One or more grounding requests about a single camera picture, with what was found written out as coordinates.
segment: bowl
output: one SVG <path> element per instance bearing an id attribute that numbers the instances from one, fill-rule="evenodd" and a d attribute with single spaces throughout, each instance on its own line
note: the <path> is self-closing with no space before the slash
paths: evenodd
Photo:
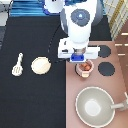
<path id="1" fill-rule="evenodd" d="M 105 127 L 114 118 L 115 109 L 112 97 L 99 87 L 87 87 L 76 98 L 76 112 L 78 117 L 91 127 Z"/>

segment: cup handle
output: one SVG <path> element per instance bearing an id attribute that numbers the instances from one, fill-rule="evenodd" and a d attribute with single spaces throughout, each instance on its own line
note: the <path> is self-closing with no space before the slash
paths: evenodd
<path id="1" fill-rule="evenodd" d="M 82 77 L 84 77 L 84 78 L 89 77 L 89 73 L 87 74 L 87 73 L 82 72 Z"/>

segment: cup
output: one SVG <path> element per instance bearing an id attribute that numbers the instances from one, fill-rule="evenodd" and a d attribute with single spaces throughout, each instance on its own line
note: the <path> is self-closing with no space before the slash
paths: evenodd
<path id="1" fill-rule="evenodd" d="M 86 62 L 91 66 L 89 71 L 85 71 L 82 68 L 80 68 L 81 64 L 76 64 L 76 72 L 77 72 L 78 75 L 80 75 L 83 78 L 89 77 L 91 72 L 94 69 L 94 64 L 93 64 L 93 62 L 91 60 L 87 60 Z"/>

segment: small plate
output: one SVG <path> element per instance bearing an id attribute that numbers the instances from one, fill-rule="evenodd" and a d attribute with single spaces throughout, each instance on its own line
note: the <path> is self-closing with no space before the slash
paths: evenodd
<path id="1" fill-rule="evenodd" d="M 33 72 L 39 75 L 47 73 L 50 67 L 51 63 L 49 63 L 48 58 L 46 57 L 36 58 L 31 65 Z"/>

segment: spoon handle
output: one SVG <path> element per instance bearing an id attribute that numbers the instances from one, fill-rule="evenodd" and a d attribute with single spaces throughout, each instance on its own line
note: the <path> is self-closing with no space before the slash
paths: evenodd
<path id="1" fill-rule="evenodd" d="M 18 61 L 17 61 L 17 65 L 18 65 L 18 66 L 20 66 L 20 65 L 21 65 L 22 58 L 23 58 L 23 54 L 22 54 L 22 53 L 20 53 L 20 54 L 19 54 L 19 57 L 18 57 Z"/>
<path id="2" fill-rule="evenodd" d="M 124 94 L 125 94 L 126 98 L 128 99 L 128 94 L 126 92 Z"/>

